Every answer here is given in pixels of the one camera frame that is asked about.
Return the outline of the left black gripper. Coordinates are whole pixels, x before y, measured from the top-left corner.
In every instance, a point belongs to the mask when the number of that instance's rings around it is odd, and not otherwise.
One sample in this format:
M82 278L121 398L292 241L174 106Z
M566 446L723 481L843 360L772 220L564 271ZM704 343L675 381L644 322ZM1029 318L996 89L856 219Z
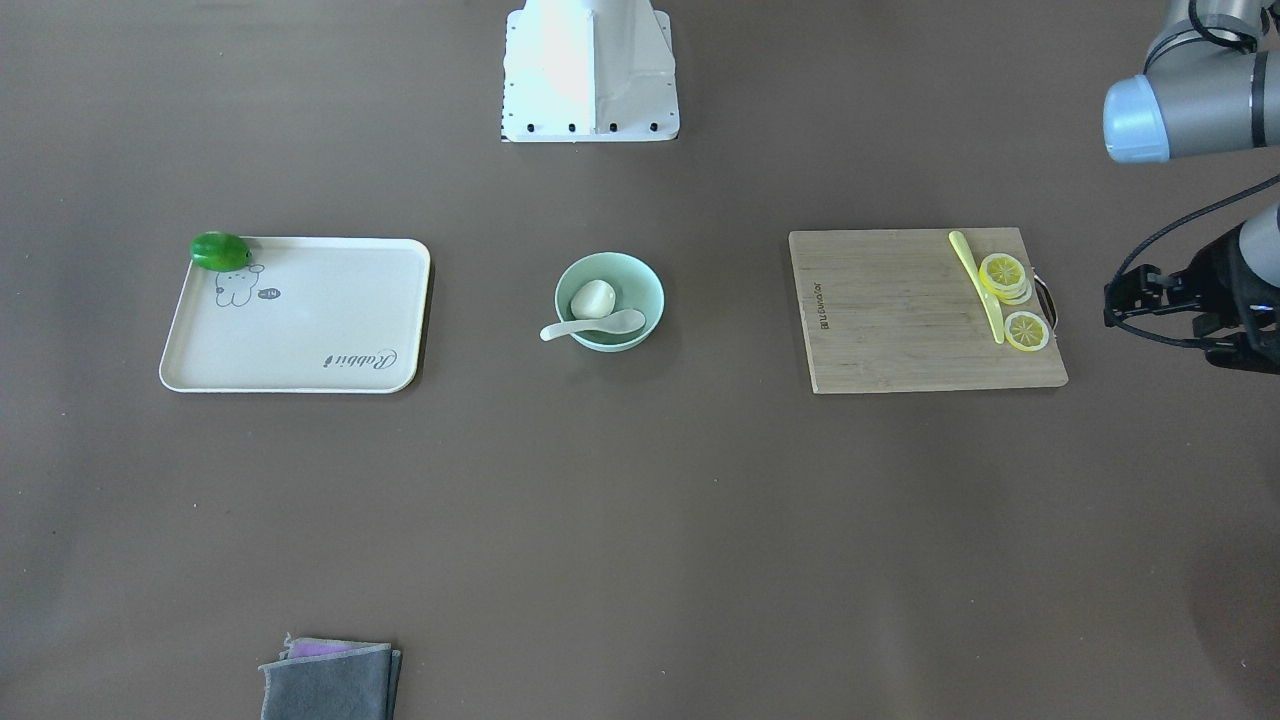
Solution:
M1172 273L1140 264L1103 288L1103 323L1162 345L1194 348L1213 366L1279 373L1277 287L1245 263L1244 225L1204 246ZM1190 313L1190 338L1172 338L1129 324L1135 316Z

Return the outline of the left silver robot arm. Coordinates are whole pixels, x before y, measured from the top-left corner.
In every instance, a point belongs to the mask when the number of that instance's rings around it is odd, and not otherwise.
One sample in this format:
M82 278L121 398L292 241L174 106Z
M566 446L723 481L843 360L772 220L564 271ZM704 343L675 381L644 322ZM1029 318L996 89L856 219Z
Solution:
M1172 1L1142 73L1103 102L1103 141L1121 164L1164 163L1279 141L1279 59L1263 46L1277 28L1275 1ZM1103 288L1103 322L1192 314L1192 337L1142 337L1198 350L1219 368L1279 369L1277 206L1229 229L1179 272L1130 252Z

